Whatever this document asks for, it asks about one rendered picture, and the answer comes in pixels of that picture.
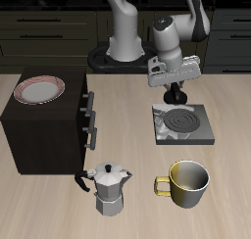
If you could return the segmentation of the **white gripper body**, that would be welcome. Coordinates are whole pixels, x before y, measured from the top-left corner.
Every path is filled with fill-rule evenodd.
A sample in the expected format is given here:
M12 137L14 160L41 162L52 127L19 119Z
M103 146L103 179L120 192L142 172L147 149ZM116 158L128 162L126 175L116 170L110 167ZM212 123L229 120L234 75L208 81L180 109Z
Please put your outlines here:
M179 69L169 71L165 63L155 56L148 61L148 84L151 87L161 86L197 78L201 75L198 56L184 57Z

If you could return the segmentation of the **round black stove knob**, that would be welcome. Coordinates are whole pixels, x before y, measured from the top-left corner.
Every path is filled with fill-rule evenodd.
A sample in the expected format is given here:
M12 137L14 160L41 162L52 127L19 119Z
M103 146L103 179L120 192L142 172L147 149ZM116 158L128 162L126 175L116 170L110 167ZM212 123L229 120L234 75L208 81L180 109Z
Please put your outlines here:
M182 91L169 90L164 94L164 102L166 104L184 105L187 102L187 95Z

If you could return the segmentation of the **flat dark grey stove plate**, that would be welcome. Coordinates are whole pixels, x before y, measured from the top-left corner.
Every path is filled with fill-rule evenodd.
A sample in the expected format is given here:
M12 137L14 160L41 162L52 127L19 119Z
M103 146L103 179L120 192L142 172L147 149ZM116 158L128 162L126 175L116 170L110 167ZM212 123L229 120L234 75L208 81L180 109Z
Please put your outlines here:
M215 137L203 105L152 106L157 145L213 145Z

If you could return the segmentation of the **yellow and white mug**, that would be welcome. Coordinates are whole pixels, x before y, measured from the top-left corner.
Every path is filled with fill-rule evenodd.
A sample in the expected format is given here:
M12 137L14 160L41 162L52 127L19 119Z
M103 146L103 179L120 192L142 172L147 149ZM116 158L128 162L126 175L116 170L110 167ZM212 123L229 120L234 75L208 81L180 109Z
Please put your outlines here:
M170 184L170 190L158 189L160 182ZM157 176L154 192L157 196L171 197L182 208L195 207L210 182L210 174L202 165L193 161L178 161L171 165L168 176Z

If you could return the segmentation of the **silver moka pot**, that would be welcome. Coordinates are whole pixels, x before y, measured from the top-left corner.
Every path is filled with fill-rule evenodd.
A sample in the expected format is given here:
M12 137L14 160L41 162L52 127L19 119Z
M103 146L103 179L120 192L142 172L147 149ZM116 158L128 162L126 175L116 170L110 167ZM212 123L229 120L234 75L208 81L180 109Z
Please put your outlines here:
M124 208L123 186L132 174L119 164L106 162L99 164L96 169L82 170L75 174L75 182L85 192L90 189L83 178L93 180L96 187L96 210L101 215L114 216Z

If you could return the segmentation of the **white plate with red rim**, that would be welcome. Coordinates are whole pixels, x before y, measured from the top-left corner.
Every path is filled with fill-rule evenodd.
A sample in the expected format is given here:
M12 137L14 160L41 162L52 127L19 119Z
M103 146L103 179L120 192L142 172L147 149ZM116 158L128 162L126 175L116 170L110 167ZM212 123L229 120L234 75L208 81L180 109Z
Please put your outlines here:
M19 83L14 90L14 97L23 104L41 105L57 99L65 89L65 82L61 78L40 75Z

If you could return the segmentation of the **dark kitchen cupboards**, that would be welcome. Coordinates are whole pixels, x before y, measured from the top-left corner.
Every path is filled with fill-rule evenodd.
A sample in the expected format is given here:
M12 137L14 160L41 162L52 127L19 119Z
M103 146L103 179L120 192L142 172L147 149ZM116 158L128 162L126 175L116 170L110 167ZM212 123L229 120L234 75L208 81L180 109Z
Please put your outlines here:
M84 67L114 33L107 0L0 0L0 73Z

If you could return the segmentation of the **dark wooden cabinet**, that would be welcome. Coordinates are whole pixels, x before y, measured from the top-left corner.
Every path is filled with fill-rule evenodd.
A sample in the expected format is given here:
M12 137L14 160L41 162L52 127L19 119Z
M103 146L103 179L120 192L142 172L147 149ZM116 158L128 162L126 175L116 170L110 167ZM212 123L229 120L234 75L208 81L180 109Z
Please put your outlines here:
M20 81L39 75L61 78L65 91L40 105L9 99L0 121L16 167L21 174L75 174L96 139L94 94L87 89L85 69L27 68Z

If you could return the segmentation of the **flat black base plate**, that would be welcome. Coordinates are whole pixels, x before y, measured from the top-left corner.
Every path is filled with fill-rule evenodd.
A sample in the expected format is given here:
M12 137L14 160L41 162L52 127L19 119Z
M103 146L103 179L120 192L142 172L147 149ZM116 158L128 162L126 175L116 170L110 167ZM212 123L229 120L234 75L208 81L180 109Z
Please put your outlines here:
M101 41L98 46L88 54L88 65L94 73L99 74L147 74L148 60L157 55L157 49L150 41L143 41L142 48L145 54L131 62L119 62L106 54L110 44Z

